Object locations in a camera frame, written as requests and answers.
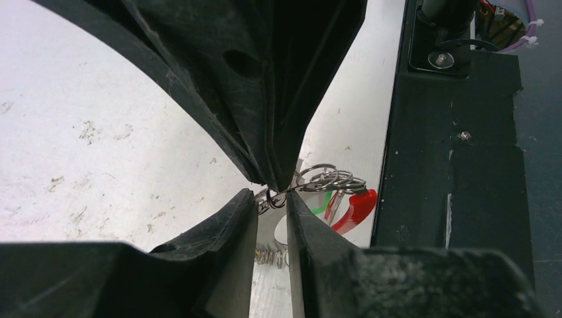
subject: wire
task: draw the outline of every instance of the wire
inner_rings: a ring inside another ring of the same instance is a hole
[[[517,29],[515,30],[515,32],[513,32],[513,35],[510,37],[509,41],[507,42],[507,44],[505,45],[504,49],[509,47],[509,45],[513,42],[513,40],[515,40],[515,37],[517,36],[517,34],[519,34],[519,31],[521,31],[521,29],[523,28],[524,23],[521,22],[521,24],[519,24],[519,26],[517,27]]]
[[[537,21],[537,15],[535,14],[535,7],[533,6],[533,1],[532,0],[525,0],[525,6],[527,7],[527,14],[529,16],[529,22]],[[529,29],[527,30],[527,34],[525,34],[525,35],[528,36],[528,37],[534,36],[536,30],[537,30],[537,25],[529,24]],[[509,45],[508,47],[504,48],[500,52],[513,51],[516,48],[519,48],[519,47],[523,46],[527,42],[528,41],[526,39],[520,38],[519,41]]]
[[[457,45],[482,46],[483,48],[485,48],[486,50],[488,50],[490,52],[497,52],[497,51],[500,50],[497,46],[495,46],[491,42],[476,40],[476,39],[473,39],[473,38],[458,38],[458,39],[455,39],[455,40],[448,40],[448,41],[445,41],[445,42],[441,43],[439,48],[444,50],[444,49],[451,48],[451,47],[457,46]]]
[[[480,3],[482,3],[482,5],[486,6],[488,9],[490,9],[490,12],[492,14],[494,14],[494,12],[496,12],[496,9],[494,9],[494,7],[492,7],[492,5],[490,4],[489,1],[480,0]]]

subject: scratch mark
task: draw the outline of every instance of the scratch mark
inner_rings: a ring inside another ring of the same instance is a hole
[[[560,263],[562,260],[534,260],[533,263]]]
[[[5,101],[4,103],[2,103],[2,105],[0,105],[0,115],[4,115],[5,113],[7,113],[13,105],[14,102],[12,101]]]
[[[159,214],[157,214],[155,217],[153,217],[152,219],[155,220],[155,219],[157,219],[157,218],[159,218],[159,217],[163,217],[163,216],[165,216],[165,215],[166,215],[166,212],[162,211],[162,212],[160,212]]]
[[[78,223],[80,223],[80,221],[82,221],[82,219],[84,218],[84,212],[86,212],[87,207],[84,207],[84,210],[82,210],[82,212],[80,212],[79,215],[76,215],[73,220],[74,220],[74,224],[78,225]]]
[[[451,210],[451,199],[453,198],[453,194],[447,194],[447,229],[445,230],[445,248],[449,249],[449,241],[451,240],[451,232],[452,232],[452,222],[453,222],[453,212]]]
[[[54,188],[64,182],[64,176],[58,178],[51,178],[51,185],[47,188],[48,192],[54,192]]]
[[[41,299],[43,299],[43,298],[49,296],[50,294],[54,293],[56,290],[58,290],[59,288],[61,288],[64,285],[66,285],[68,282],[70,282],[72,279],[74,279],[76,276],[78,276],[78,274],[80,274],[85,267],[86,266],[82,266],[81,268],[76,270],[74,273],[70,274],[69,276],[67,276],[63,280],[60,280],[57,284],[49,287],[48,289],[44,290],[42,293],[36,295],[35,297],[31,298],[30,300],[27,300],[24,303],[18,303],[19,309],[25,310],[25,311],[29,310],[30,307],[32,307],[35,303],[41,301]]]
[[[130,136],[133,131],[135,131],[133,129],[133,126],[131,124],[125,124],[125,131],[121,134],[116,134],[115,136],[113,136],[113,139],[115,140],[121,140],[121,139],[125,139],[128,136]]]

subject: black panel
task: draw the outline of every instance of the black panel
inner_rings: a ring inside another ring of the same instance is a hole
[[[406,21],[415,8],[408,1]],[[472,51],[467,78],[416,72],[408,65],[412,25],[402,35],[372,245],[500,250],[532,281],[513,119],[518,59]]]

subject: screw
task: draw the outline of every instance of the screw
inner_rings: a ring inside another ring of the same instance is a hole
[[[437,56],[437,59],[435,60],[435,63],[437,65],[443,65],[443,62],[447,59],[447,56],[444,54],[440,54]]]
[[[462,131],[460,137],[462,140],[466,141],[471,138],[471,134],[468,131]]]

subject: purple cable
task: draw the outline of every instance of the purple cable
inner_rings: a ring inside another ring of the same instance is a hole
[[[525,0],[525,6],[527,7],[527,14],[529,15],[529,22],[537,21],[537,16],[535,14],[535,7],[533,7],[533,1],[532,0]],[[536,24],[529,25],[529,30],[527,30],[527,34],[525,34],[525,35],[528,36],[528,37],[531,37],[531,36],[535,35],[536,30],[537,30]],[[520,46],[523,46],[525,43],[528,43],[528,41],[525,40],[524,38],[520,38],[519,41],[511,44],[510,46],[501,50],[500,52],[508,52],[508,51],[511,51],[511,50],[515,50],[516,48],[518,48]]]

